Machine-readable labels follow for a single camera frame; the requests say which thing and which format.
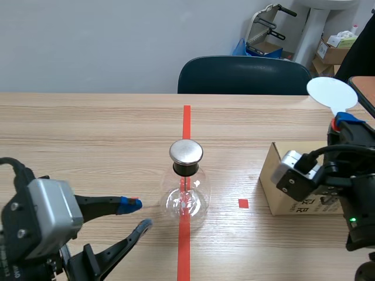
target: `cardboard boxes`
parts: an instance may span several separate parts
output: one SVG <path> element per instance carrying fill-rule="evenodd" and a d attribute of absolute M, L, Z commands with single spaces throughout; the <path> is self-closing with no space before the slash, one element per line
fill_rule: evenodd
<path fill-rule="evenodd" d="M 261 42 L 253 46 L 248 46 L 247 52 L 254 57 L 279 59 L 282 55 L 282 47 L 269 42 Z"/>
<path fill-rule="evenodd" d="M 357 36 L 356 37 L 350 37 L 350 38 L 341 38 L 341 37 L 337 37 L 335 35 L 332 35 L 328 39 L 327 44 L 331 45 L 332 47 L 338 48 L 338 49 L 351 48 L 356 40 L 357 40 Z"/>
<path fill-rule="evenodd" d="M 342 214 L 340 202 L 334 203 L 331 206 L 325 206 L 320 201 L 321 196 L 316 195 L 309 196 L 303 202 L 297 202 L 281 190 L 278 190 L 276 185 L 271 181 L 273 172 L 289 150 L 295 150 L 303 154 L 326 145 L 326 141 L 273 142 L 271 144 L 259 178 L 272 215 Z M 318 161 L 319 164 L 322 164 L 323 159 L 320 157 Z"/>
<path fill-rule="evenodd" d="M 314 77 L 334 77 L 340 69 L 340 65 L 324 64 L 315 56 L 312 61 L 311 74 Z"/>
<path fill-rule="evenodd" d="M 321 39 L 316 51 L 316 56 L 323 64 L 341 65 L 350 48 L 338 49 L 329 45 L 325 40 Z"/>

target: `chair backrest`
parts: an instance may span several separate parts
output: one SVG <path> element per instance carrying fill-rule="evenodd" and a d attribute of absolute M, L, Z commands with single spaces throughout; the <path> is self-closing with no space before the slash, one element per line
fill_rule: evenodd
<path fill-rule="evenodd" d="M 308 95 L 310 72 L 291 61 L 263 57 L 199 57 L 183 67 L 179 94 Z"/>

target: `white round sign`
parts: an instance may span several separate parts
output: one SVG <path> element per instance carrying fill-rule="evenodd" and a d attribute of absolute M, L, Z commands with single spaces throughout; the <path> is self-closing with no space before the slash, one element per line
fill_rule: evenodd
<path fill-rule="evenodd" d="M 354 107 L 358 102 L 358 96 L 351 86 L 330 77 L 312 79 L 307 84 L 307 92 L 318 103 L 331 108 L 334 116 Z"/>

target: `silver cap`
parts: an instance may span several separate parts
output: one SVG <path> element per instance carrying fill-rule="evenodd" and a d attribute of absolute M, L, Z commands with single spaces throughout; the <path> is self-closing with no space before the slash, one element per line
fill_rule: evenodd
<path fill-rule="evenodd" d="M 169 156 L 177 164 L 191 166 L 201 161 L 203 148 L 191 139 L 181 139 L 171 146 Z"/>

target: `red tape line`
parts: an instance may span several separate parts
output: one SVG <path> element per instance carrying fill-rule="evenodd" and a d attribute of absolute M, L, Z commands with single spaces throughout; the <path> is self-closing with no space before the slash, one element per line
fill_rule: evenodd
<path fill-rule="evenodd" d="M 191 106 L 184 105 L 183 139 L 190 139 L 191 137 L 191 113 Z M 181 178 L 180 188 L 181 192 L 185 189 L 184 178 Z M 190 190 L 190 178 L 187 178 L 186 190 Z M 190 281 L 190 214 L 187 208 L 182 210 L 178 228 L 177 281 Z"/>

